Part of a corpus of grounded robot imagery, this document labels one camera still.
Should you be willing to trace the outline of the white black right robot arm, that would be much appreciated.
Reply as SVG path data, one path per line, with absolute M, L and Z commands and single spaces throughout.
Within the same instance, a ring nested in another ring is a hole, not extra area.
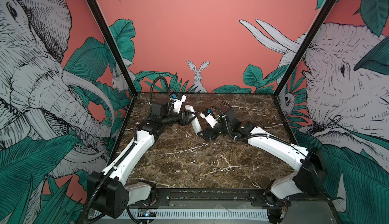
M 233 111 L 220 114 L 216 119 L 210 111 L 200 116 L 208 127 L 197 131 L 197 135 L 209 142 L 219 135 L 227 135 L 235 141 L 260 148 L 287 163 L 294 172 L 270 184 L 265 192 L 268 203 L 278 199 L 304 193 L 318 196 L 327 176 L 326 164 L 321 150 L 307 149 L 278 138 L 250 121 L 239 121 Z

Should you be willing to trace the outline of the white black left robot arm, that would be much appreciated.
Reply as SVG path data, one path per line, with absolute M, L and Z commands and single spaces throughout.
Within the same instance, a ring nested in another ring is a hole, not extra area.
M 101 172 L 87 179 L 87 201 L 83 223 L 94 223 L 104 216 L 118 218 L 129 205 L 152 198 L 153 184 L 140 181 L 125 186 L 132 170 L 146 151 L 157 141 L 167 126 L 186 126 L 197 118 L 193 106 L 181 109 L 182 101 L 174 98 L 155 100 L 151 113 L 134 127 L 134 137 L 119 156 Z

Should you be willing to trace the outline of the white remote control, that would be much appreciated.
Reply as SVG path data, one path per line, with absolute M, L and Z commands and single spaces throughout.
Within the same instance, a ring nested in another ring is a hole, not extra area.
M 185 109 L 187 111 L 193 113 L 193 120 L 190 120 L 190 122 L 193 126 L 195 134 L 198 134 L 199 132 L 202 131 L 201 125 L 200 125 L 199 120 L 198 120 L 198 113 L 195 112 L 193 106 L 190 106 L 190 105 L 186 105 Z

